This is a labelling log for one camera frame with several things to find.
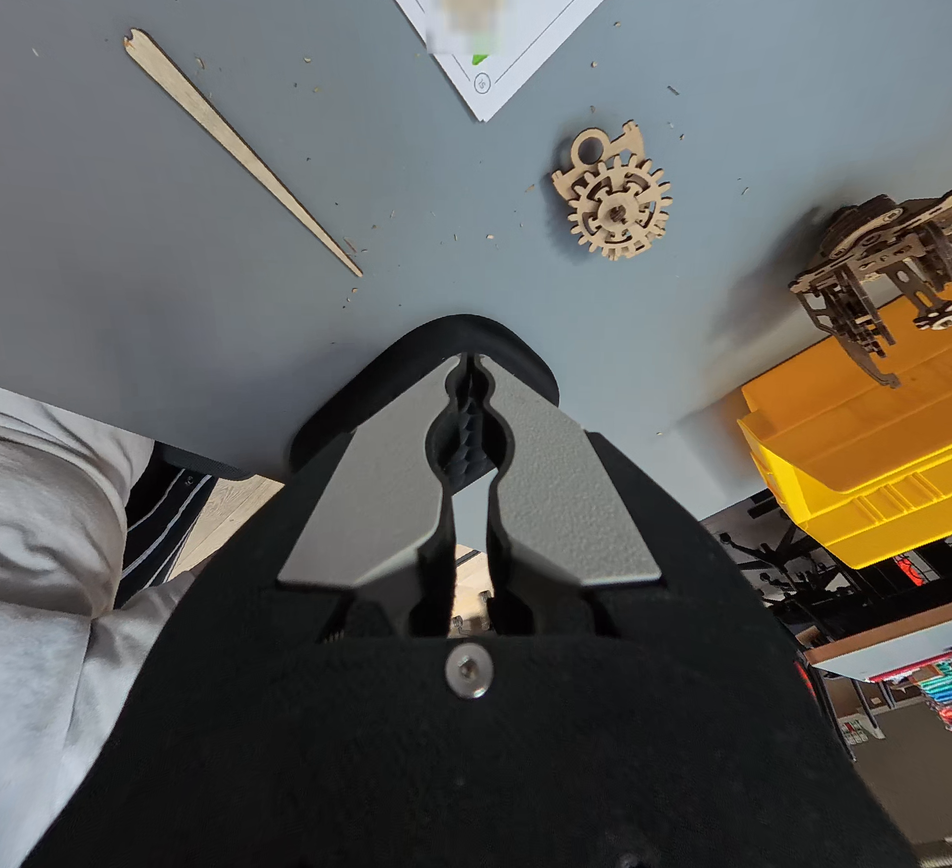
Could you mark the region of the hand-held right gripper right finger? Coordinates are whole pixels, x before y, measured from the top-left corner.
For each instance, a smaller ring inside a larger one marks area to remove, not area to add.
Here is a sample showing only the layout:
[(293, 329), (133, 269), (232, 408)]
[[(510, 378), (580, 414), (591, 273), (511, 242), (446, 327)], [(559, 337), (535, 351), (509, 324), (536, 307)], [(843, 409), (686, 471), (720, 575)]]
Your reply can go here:
[(589, 434), (489, 356), (476, 358), (487, 452), (490, 620), (505, 636), (594, 633), (602, 597), (660, 566)]

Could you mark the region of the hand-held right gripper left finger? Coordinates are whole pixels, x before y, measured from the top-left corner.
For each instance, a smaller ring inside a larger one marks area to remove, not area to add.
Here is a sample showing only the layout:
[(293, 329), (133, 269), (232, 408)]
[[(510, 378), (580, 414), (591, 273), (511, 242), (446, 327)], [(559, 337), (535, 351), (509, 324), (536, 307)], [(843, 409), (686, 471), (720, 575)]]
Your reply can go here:
[(439, 458), (466, 372), (466, 356), (450, 356), (356, 428), (280, 585), (375, 604), (402, 636), (446, 636), (456, 538)]

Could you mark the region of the dark wooden model assembly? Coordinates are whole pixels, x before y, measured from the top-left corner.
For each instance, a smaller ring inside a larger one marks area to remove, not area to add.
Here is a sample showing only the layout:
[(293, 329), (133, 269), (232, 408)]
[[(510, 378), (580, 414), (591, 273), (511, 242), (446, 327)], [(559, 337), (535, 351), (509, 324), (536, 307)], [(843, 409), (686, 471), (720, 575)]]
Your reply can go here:
[(812, 265), (789, 285), (813, 325), (880, 386), (900, 387), (876, 363), (896, 340), (866, 286), (885, 277), (913, 304), (916, 329), (948, 329), (951, 302), (940, 294), (951, 282), (950, 225), (950, 192), (902, 203), (878, 195), (841, 208)]

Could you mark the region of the dark striped pants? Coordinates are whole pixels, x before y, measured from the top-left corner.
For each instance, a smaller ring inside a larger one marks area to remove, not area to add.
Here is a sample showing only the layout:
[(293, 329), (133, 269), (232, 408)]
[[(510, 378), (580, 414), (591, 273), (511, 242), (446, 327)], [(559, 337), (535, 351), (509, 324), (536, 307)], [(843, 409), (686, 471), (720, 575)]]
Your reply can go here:
[(126, 538), (113, 606), (170, 580), (187, 538), (218, 483), (216, 475), (157, 443), (125, 506)]

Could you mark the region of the yellow plastic storage bin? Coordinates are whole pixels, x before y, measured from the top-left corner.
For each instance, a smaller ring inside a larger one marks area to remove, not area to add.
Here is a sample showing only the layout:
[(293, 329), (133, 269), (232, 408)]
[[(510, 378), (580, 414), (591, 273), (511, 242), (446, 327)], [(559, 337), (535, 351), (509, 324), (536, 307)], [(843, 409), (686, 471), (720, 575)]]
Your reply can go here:
[(739, 425), (780, 508), (854, 569), (951, 533), (950, 330), (916, 329), (905, 299), (881, 315), (898, 388), (867, 376), (834, 339), (742, 388)]

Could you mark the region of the wooden gear assembly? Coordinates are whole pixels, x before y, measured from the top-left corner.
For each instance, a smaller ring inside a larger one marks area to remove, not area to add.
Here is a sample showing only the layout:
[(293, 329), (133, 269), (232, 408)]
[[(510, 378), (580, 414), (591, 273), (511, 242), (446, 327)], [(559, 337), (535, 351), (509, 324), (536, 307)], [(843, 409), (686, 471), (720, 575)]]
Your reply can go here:
[(671, 184), (648, 157), (635, 121), (614, 138), (598, 127), (584, 129), (569, 158), (570, 167), (553, 172), (551, 182), (578, 245), (618, 262), (642, 255), (665, 235)]

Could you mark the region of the grey background table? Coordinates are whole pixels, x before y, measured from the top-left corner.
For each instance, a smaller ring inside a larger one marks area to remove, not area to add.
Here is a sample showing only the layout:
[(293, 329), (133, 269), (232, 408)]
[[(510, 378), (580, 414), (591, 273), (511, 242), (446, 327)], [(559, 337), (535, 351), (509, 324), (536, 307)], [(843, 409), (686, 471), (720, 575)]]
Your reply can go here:
[(951, 654), (951, 604), (805, 651), (807, 663), (858, 682), (907, 676)]

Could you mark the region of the pointed wooden stick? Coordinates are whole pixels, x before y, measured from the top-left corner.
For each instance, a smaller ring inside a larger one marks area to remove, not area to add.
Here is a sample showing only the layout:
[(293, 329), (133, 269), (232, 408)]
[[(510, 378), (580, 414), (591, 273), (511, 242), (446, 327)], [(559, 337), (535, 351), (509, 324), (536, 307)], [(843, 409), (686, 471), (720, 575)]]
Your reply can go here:
[(158, 46), (149, 33), (132, 28), (124, 37), (127, 56), (234, 161), (260, 184), (356, 277), (363, 271), (339, 246), (232, 125)]

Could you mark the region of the stack of colourful packets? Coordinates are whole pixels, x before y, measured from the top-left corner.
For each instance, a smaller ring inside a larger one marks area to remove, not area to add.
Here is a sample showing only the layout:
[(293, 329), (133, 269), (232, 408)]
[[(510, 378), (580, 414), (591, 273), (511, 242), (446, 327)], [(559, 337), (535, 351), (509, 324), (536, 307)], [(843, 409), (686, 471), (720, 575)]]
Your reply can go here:
[(888, 694), (898, 689), (915, 688), (945, 729), (951, 730), (950, 650), (877, 674), (869, 681), (881, 688), (885, 687)]

